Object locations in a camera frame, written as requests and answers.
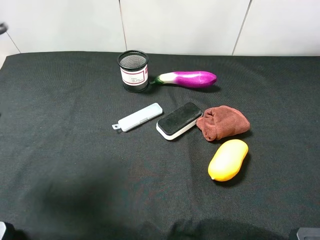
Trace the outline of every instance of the green eggplant stem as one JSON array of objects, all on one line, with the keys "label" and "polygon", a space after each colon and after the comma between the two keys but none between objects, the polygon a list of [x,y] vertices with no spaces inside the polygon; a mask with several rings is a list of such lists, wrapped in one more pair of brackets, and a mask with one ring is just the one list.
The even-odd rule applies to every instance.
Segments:
[{"label": "green eggplant stem", "polygon": [[163,84],[164,82],[160,80],[160,76],[157,76],[150,84]]}]

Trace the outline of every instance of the tile grout line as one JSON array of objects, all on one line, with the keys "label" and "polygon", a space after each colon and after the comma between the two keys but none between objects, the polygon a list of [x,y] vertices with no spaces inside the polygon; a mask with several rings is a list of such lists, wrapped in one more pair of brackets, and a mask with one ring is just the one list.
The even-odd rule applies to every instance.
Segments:
[{"label": "tile grout line", "polygon": [[233,48],[233,51],[232,51],[232,56],[235,54],[235,51],[236,51],[236,48],[237,48],[237,45],[238,45],[238,41],[239,41],[239,38],[240,38],[240,35],[241,35],[241,32],[242,32],[242,29],[244,28],[244,25],[245,25],[245,22],[246,22],[246,19],[247,19],[247,16],[248,16],[252,1],[253,0],[250,0],[248,8],[246,9],[246,13],[244,15],[244,19],[242,21],[242,25],[241,25],[238,37],[236,38],[236,41],[235,41],[235,44],[234,44],[234,48]]},{"label": "tile grout line", "polygon": [[10,34],[8,32],[6,32],[6,34],[8,34],[9,38],[11,39],[11,41],[13,42],[14,46],[16,47],[16,49],[19,51],[19,53],[21,53],[20,49],[17,47],[16,43],[12,40]]},{"label": "tile grout line", "polygon": [[126,39],[126,33],[125,33],[125,25],[124,25],[124,20],[122,16],[122,10],[121,10],[121,0],[119,0],[119,8],[120,8],[120,17],[121,17],[121,24],[122,24],[122,31],[123,31],[123,37],[124,37],[124,44],[125,44],[125,50],[128,51],[127,47],[127,39]]}]

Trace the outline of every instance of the purple eggplant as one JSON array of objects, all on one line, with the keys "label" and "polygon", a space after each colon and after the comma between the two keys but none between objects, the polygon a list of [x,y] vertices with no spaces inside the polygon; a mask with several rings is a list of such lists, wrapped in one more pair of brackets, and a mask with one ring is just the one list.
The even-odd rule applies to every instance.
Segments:
[{"label": "purple eggplant", "polygon": [[175,71],[157,76],[151,84],[176,84],[187,88],[207,88],[217,76],[207,71]]}]

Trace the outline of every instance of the black fabric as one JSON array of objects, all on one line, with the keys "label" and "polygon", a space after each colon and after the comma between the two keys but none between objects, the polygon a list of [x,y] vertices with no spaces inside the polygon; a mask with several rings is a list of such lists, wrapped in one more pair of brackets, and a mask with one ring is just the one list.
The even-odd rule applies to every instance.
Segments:
[{"label": "black fabric", "polygon": [[[320,227],[320,58],[150,54],[149,74],[209,71],[209,89],[123,88],[118,53],[28,53],[0,70],[0,221],[32,240],[287,239]],[[155,118],[111,125],[150,104],[227,105],[251,131],[174,141]],[[239,138],[238,175],[214,182],[218,147]]]}]

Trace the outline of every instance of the white label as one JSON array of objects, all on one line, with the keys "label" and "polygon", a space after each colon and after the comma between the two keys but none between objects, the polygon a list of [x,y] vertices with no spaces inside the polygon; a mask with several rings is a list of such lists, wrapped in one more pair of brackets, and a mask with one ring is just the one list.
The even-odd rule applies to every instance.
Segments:
[{"label": "white label", "polygon": [[137,86],[148,80],[148,65],[145,65],[145,67],[139,71],[126,71],[122,68],[120,68],[120,70],[122,81],[127,85]]}]

